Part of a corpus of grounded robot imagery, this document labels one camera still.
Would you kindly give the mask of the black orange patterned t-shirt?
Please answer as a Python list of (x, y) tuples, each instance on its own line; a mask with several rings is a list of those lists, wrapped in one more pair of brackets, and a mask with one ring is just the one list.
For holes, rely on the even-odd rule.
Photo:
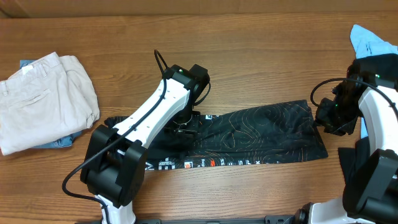
[(328, 156), (306, 100), (200, 114), (198, 135), (162, 130), (148, 148), (146, 170), (284, 164)]

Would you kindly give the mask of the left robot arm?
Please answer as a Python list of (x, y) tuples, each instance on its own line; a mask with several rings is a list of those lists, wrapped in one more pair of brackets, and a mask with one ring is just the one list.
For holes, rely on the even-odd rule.
[(189, 140), (195, 136), (195, 104), (210, 87), (208, 70), (195, 64), (166, 69), (156, 91), (132, 115), (107, 128), (98, 126), (88, 145), (80, 180), (101, 205), (101, 223), (135, 223), (132, 201), (146, 169), (148, 148), (162, 130)]

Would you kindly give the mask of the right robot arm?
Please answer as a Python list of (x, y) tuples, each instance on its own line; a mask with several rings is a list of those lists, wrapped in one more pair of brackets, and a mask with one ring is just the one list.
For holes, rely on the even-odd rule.
[(368, 143), (357, 142), (341, 163), (347, 164), (343, 195), (309, 203), (294, 223), (397, 223), (397, 55), (356, 59), (337, 78), (334, 99), (317, 104), (315, 123), (326, 133), (352, 134), (364, 118)]

